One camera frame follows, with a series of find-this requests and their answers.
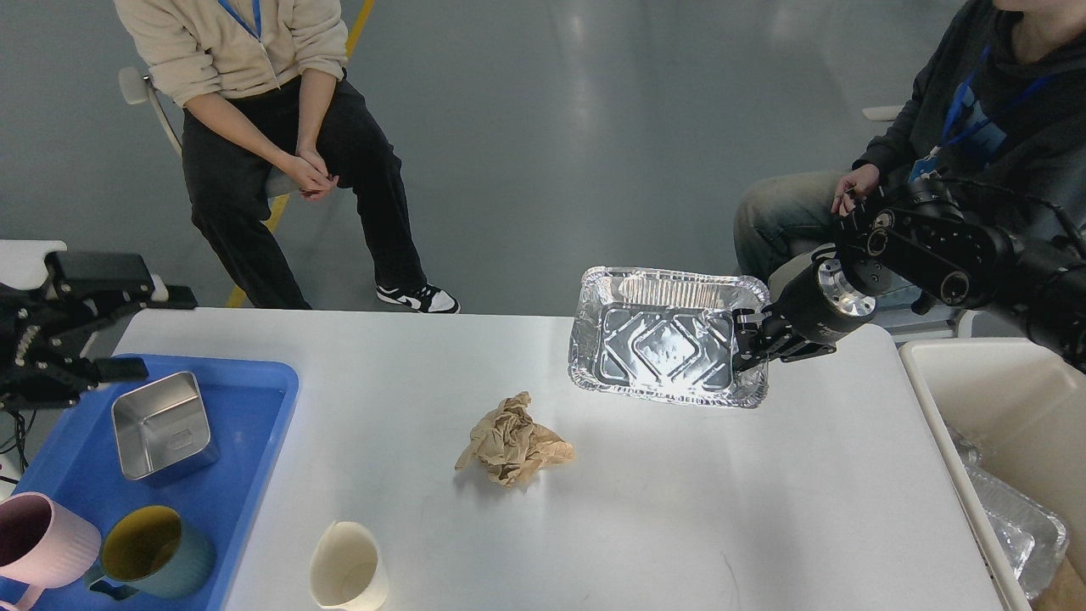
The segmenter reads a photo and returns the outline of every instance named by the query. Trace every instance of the blue tray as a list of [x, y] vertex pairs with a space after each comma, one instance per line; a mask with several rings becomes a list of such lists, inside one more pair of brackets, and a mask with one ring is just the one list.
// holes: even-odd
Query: blue tray
[[[256, 508], [282, 445], [298, 395], [298, 374], [282, 364], [135, 355], [147, 364], [146, 382], [114, 384], [84, 395], [61, 417], [38, 458], [15, 488], [37, 491], [89, 521], [104, 536], [118, 520], [148, 505], [174, 508], [215, 546], [215, 570], [190, 596], [164, 600], [139, 594], [113, 599], [83, 582], [47, 589], [34, 611], [193, 611], [222, 609]], [[217, 462], [161, 488], [121, 473], [111, 408], [122, 394], [179, 371], [200, 385]], [[25, 586], [0, 577], [0, 599], [15, 601]]]

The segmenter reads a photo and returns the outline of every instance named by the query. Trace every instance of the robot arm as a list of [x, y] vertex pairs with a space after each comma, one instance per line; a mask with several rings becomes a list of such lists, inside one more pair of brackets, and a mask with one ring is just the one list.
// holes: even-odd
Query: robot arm
[[94, 332], [144, 308], [191, 310], [192, 291], [155, 285], [138, 254], [51, 252], [45, 283], [0, 283], [0, 409], [67, 408], [100, 383], [143, 380], [139, 359], [83, 355]]
[[1086, 372], [1086, 246], [1060, 219], [1074, 249], [967, 222], [937, 180], [869, 196], [837, 219], [834, 254], [816, 253], [762, 313], [734, 313], [733, 368], [834, 352], [874, 317], [874, 296], [889, 288], [894, 271], [923, 290], [913, 303], [918, 315], [936, 300], [992, 311]]

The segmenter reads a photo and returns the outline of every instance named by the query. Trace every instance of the clasped hands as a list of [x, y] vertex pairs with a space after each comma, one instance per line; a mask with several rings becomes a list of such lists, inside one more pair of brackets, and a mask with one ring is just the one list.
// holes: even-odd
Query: clasped hands
[[283, 165], [280, 169], [298, 182], [305, 201], [317, 201], [339, 184], [339, 176], [328, 173], [325, 160], [313, 147], [299, 147]]

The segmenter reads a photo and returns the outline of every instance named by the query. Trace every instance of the black and white sneaker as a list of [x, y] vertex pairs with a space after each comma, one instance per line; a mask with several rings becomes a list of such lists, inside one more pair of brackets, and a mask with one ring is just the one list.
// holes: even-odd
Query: black and white sneaker
[[444, 290], [428, 283], [416, 290], [402, 290], [377, 285], [377, 297], [389, 303], [399, 303], [425, 315], [455, 315], [460, 311], [460, 302]]

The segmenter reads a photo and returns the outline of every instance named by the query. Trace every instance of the dark hoodie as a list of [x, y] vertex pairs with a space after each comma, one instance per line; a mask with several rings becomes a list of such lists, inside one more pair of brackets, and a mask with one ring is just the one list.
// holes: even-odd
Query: dark hoodie
[[[873, 163], [884, 184], [904, 183], [913, 162], [939, 143], [955, 91], [976, 69], [950, 137], [985, 116], [994, 120], [944, 148], [939, 173], [1044, 198], [1063, 206], [1078, 227], [1086, 225], [1086, 34], [1037, 63], [1019, 65], [1010, 31], [1021, 18], [1021, 13], [997, 10], [992, 0], [967, 2], [917, 75], [912, 99], [886, 135], [871, 140], [854, 167]], [[986, 46], [990, 52], [982, 62]], [[1034, 94], [1008, 107], [1041, 77], [1046, 81]], [[1044, 208], [975, 188], [955, 190], [977, 221], [1043, 238], [1060, 232]]]

